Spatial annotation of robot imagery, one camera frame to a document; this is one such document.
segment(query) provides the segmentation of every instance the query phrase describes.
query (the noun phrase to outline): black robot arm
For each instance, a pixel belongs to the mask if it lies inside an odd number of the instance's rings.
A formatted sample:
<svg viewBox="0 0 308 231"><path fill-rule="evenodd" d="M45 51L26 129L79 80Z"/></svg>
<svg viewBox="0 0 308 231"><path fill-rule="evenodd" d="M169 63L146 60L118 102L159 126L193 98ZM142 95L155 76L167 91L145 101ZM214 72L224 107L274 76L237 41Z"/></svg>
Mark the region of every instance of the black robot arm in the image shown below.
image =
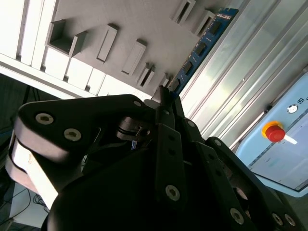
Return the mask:
<svg viewBox="0 0 308 231"><path fill-rule="evenodd" d="M20 108L6 169L50 208L42 230L301 230L220 139L202 138L179 98L164 87L157 98Z"/></svg>

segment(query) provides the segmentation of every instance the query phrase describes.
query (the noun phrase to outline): circuit board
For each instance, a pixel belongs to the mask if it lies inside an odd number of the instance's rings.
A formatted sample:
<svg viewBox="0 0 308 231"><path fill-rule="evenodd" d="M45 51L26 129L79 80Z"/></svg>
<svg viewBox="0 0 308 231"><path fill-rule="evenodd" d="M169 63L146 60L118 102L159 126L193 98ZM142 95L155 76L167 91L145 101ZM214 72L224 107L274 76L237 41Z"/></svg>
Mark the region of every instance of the circuit board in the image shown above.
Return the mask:
<svg viewBox="0 0 308 231"><path fill-rule="evenodd" d="M169 84L169 89L172 92L173 98L179 96L237 13L237 9L222 8L219 13L216 14L178 74Z"/></svg>

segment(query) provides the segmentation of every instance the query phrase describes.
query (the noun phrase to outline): wall-mounted rectangular fixture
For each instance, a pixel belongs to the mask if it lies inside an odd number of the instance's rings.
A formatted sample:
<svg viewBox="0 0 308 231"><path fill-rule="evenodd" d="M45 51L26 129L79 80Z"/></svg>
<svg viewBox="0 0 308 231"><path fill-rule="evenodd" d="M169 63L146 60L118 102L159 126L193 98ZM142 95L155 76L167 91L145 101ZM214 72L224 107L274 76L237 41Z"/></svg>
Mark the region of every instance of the wall-mounted rectangular fixture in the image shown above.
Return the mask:
<svg viewBox="0 0 308 231"><path fill-rule="evenodd" d="M65 20L50 23L46 46L60 51L69 57L73 57L81 52L87 32L83 31L75 35L73 39L70 39L63 35L65 23Z"/></svg>
<svg viewBox="0 0 308 231"><path fill-rule="evenodd" d="M166 87L167 84L168 84L168 82L169 82L171 79L173 79L172 76L168 76L167 73L164 73L163 79L162 79L162 81L160 82L159 85L160 85L160 86Z"/></svg>
<svg viewBox="0 0 308 231"><path fill-rule="evenodd" d="M192 11L195 3L195 0L182 0L170 19L177 24L182 25Z"/></svg>
<svg viewBox="0 0 308 231"><path fill-rule="evenodd" d="M192 30L195 35L202 36L206 28L210 25L215 15L211 11L205 10L196 23L196 27Z"/></svg>
<svg viewBox="0 0 308 231"><path fill-rule="evenodd" d="M133 75L138 63L140 62L140 59L145 49L146 49L146 46L143 44L142 41L138 39L122 68L123 73L129 76Z"/></svg>
<svg viewBox="0 0 308 231"><path fill-rule="evenodd" d="M115 41L118 28L112 24L107 25L106 31L103 35L103 43L97 55L97 59L103 63L106 61L109 51Z"/></svg>
<svg viewBox="0 0 308 231"><path fill-rule="evenodd" d="M138 85L141 87L146 87L155 74L155 67L150 66L148 63L144 64L144 68L140 74Z"/></svg>

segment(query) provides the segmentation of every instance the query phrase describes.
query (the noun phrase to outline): light blue panel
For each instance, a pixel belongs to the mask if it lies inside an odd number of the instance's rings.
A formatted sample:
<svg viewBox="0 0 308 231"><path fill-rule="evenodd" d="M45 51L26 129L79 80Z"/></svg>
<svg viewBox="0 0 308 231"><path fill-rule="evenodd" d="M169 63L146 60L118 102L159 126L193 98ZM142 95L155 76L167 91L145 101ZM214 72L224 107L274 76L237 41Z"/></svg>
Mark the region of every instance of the light blue panel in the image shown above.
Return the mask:
<svg viewBox="0 0 308 231"><path fill-rule="evenodd" d="M290 114L287 108L298 105ZM271 121L279 121L286 134L297 141L272 143L261 134ZM308 193L308 73L280 99L248 134L236 154L266 185L283 193L301 197Z"/></svg>

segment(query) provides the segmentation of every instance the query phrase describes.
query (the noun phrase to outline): red button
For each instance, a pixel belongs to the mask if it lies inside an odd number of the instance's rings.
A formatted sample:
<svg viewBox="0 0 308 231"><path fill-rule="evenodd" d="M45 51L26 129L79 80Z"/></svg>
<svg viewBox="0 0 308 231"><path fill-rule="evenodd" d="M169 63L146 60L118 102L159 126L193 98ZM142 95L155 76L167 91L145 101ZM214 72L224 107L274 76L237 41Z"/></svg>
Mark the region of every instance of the red button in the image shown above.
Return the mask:
<svg viewBox="0 0 308 231"><path fill-rule="evenodd" d="M266 130L265 134L266 134L266 137L270 141L272 141L272 142L280 142L280 141L282 141L284 139L285 131L281 127L275 125L275 126L269 127Z"/></svg>

